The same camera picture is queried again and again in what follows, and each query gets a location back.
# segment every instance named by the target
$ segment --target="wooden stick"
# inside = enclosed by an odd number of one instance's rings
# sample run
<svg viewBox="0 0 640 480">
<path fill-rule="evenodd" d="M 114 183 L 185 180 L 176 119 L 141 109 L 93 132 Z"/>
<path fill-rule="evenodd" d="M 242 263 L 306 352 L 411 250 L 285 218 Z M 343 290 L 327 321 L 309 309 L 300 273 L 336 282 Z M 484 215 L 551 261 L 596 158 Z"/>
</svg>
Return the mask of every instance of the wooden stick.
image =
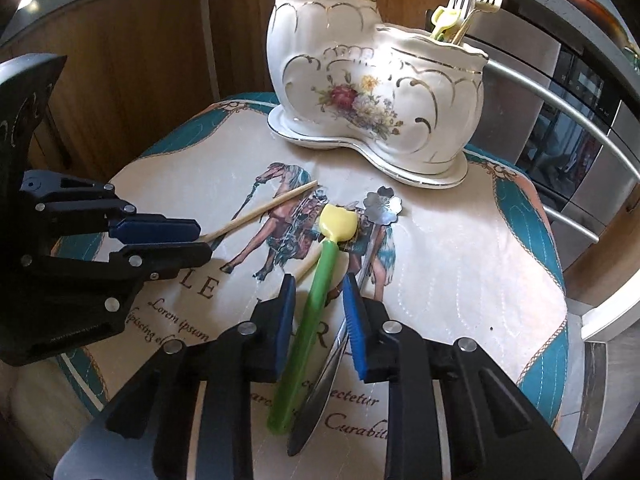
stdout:
<svg viewBox="0 0 640 480">
<path fill-rule="evenodd" d="M 299 186 L 296 189 L 292 189 L 291 191 L 287 191 L 286 193 L 278 195 L 276 198 L 274 198 L 270 202 L 267 202 L 266 204 L 263 204 L 260 207 L 257 207 L 256 209 L 252 210 L 251 212 L 247 213 L 244 216 L 241 216 L 236 218 L 235 220 L 232 220 L 227 225 L 225 225 L 222 229 L 218 229 L 217 231 L 214 231 L 212 233 L 200 236 L 200 238 L 198 238 L 198 241 L 210 242 L 212 240 L 215 240 L 219 236 L 222 236 L 223 234 L 226 234 L 229 231 L 237 229 L 241 225 L 246 224 L 248 221 L 253 220 L 255 217 L 260 216 L 265 211 L 268 211 L 269 209 L 272 209 L 277 205 L 280 205 L 283 202 L 286 202 L 287 200 L 290 200 L 293 197 L 296 197 L 299 194 L 302 194 L 305 191 L 308 191 L 309 189 L 313 189 L 317 185 L 318 185 L 318 181 L 314 180 L 313 182 L 309 182 L 304 186 Z"/>
<path fill-rule="evenodd" d="M 314 265 L 320 259 L 320 254 L 322 254 L 322 243 L 314 243 L 313 245 L 311 245 L 311 248 L 308 250 L 306 256 L 302 259 L 298 266 L 290 272 L 290 274 L 296 279 L 296 286 L 298 286 L 302 281 L 302 278 L 304 278 L 307 273 L 311 269 L 313 269 Z M 276 298 L 279 293 L 280 285 L 278 285 L 277 289 L 272 290 L 271 293 L 266 296 L 266 298 Z"/>
</svg>

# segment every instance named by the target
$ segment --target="printed tablecloth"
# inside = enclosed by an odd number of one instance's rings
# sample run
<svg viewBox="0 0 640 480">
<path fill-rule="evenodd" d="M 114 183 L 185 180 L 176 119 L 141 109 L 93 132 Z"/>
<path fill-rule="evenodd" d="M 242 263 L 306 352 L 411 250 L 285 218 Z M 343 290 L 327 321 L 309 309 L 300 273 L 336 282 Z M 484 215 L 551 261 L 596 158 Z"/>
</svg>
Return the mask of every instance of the printed tablecloth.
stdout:
<svg viewBox="0 0 640 480">
<path fill-rule="evenodd" d="M 468 175 L 460 186 L 405 186 L 351 150 L 307 150 L 274 137 L 266 116 L 276 104 L 274 94 L 216 103 L 112 180 L 138 211 L 195 218 L 203 232 L 310 180 L 321 187 L 227 235 L 206 266 L 148 282 L 122 334 L 59 356 L 87 407 L 97 413 L 164 341 L 203 343 L 248 319 L 258 298 L 275 294 L 284 272 L 318 243 L 317 217 L 327 203 L 360 216 L 357 239 L 342 247 L 337 285 L 347 269 L 360 268 L 371 232 L 362 200 L 391 186 L 404 209 L 382 231 L 364 294 L 384 301 L 392 319 L 424 337 L 476 339 L 552 424 L 566 375 L 566 307 L 554 242 L 531 182 L 469 147 Z M 105 235 L 81 235 L 62 240 L 57 255 L 107 260 L 120 246 Z M 311 279 L 298 284 L 298 309 Z M 335 288 L 330 295 L 338 293 Z M 305 386 L 316 377 L 342 317 L 341 301 L 329 303 Z M 382 478 L 386 383 L 361 383 L 352 360 L 344 359 L 316 433 L 294 458 L 286 454 L 286 436 L 266 429 L 272 396 L 273 385 L 252 384 L 256 480 Z"/>
</svg>

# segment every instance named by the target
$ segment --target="metal handle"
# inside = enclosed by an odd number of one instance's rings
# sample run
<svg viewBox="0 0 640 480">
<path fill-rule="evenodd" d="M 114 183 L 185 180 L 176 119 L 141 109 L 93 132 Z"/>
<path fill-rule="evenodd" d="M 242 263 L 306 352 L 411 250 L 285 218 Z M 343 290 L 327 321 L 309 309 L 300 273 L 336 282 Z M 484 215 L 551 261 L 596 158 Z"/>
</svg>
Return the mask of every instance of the metal handle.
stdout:
<svg viewBox="0 0 640 480">
<path fill-rule="evenodd" d="M 571 220 L 568 216 L 564 216 L 563 214 L 559 213 L 555 209 L 550 208 L 549 206 L 543 205 L 542 207 L 544 208 L 547 216 L 550 216 L 554 220 L 558 220 L 559 222 L 562 222 L 563 224 L 567 224 L 569 227 L 574 228 L 580 234 L 583 234 L 587 238 L 590 238 L 593 243 L 597 244 L 600 241 L 600 237 L 596 233 L 589 231 L 586 227 L 578 224 L 578 222 L 576 222 L 575 220 Z"/>
<path fill-rule="evenodd" d="M 588 120 L 587 117 L 581 114 L 569 103 L 564 101 L 564 99 L 557 96 L 552 91 L 543 87 L 539 83 L 536 83 L 535 81 L 533 81 L 533 79 L 528 78 L 527 76 L 521 74 L 520 72 L 518 72 L 517 70 L 514 70 L 513 68 L 510 68 L 506 65 L 503 65 L 500 62 L 497 62 L 495 59 L 490 59 L 487 62 L 486 69 L 488 69 L 490 72 L 497 73 L 509 79 L 510 81 L 513 81 L 514 83 L 522 86 L 523 88 L 526 88 L 527 90 L 533 92 L 535 95 L 540 97 L 545 103 L 549 103 L 555 106 L 556 108 L 558 108 L 561 112 L 564 112 L 565 114 L 567 114 L 575 122 L 580 124 L 580 126 L 582 126 L 585 130 L 587 130 L 593 137 L 598 139 L 604 146 L 607 146 L 613 152 L 613 154 L 618 158 L 618 160 L 622 162 L 622 164 L 626 166 L 627 169 L 631 171 L 631 173 L 633 173 L 636 180 L 640 182 L 640 171 L 638 171 L 638 168 L 636 168 L 633 165 L 633 163 L 625 156 L 625 154 L 622 153 L 622 151 L 620 151 L 620 148 L 617 147 L 613 143 L 613 141 L 609 139 L 609 137 L 607 137 L 607 135 L 601 129 L 599 129 L 595 124 L 593 124 L 590 120 Z M 597 238 L 597 236 L 591 232 L 590 232 L 590 235 L 587 235 L 587 236 L 593 239 L 591 235 Z"/>
</svg>

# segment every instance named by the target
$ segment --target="yellow silicone spatula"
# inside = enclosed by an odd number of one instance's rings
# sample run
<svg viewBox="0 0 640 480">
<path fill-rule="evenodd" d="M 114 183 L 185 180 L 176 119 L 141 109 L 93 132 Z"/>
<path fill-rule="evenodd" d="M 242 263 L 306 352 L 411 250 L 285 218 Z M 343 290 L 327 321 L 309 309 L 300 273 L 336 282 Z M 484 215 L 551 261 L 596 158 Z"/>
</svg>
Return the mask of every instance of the yellow silicone spatula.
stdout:
<svg viewBox="0 0 640 480">
<path fill-rule="evenodd" d="M 306 362 L 317 338 L 318 323 L 322 317 L 326 294 L 334 273 L 335 260 L 339 251 L 338 242 L 353 238 L 358 228 L 358 216 L 353 211 L 327 204 L 320 214 L 319 227 L 326 237 L 322 242 L 322 254 L 316 267 L 311 290 L 306 298 L 302 321 L 296 332 L 267 420 L 267 427 L 275 434 L 285 433 L 291 423 L 296 396 L 305 377 Z"/>
</svg>

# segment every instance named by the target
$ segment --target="stainless steel oven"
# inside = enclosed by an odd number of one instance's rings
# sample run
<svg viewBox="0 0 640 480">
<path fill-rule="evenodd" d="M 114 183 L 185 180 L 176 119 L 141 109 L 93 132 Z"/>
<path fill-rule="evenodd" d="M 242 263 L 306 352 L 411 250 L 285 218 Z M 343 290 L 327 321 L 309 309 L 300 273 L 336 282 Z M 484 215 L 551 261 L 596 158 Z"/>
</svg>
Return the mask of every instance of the stainless steel oven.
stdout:
<svg viewBox="0 0 640 480">
<path fill-rule="evenodd" d="M 558 95 L 640 166 L 640 122 L 606 73 L 504 10 L 483 14 L 469 43 Z M 485 72 L 482 118 L 471 143 L 525 171 L 545 206 L 601 234 L 636 182 L 614 154 L 572 118 L 522 86 Z M 550 218 L 562 268 L 593 243 L 584 230 Z"/>
</svg>

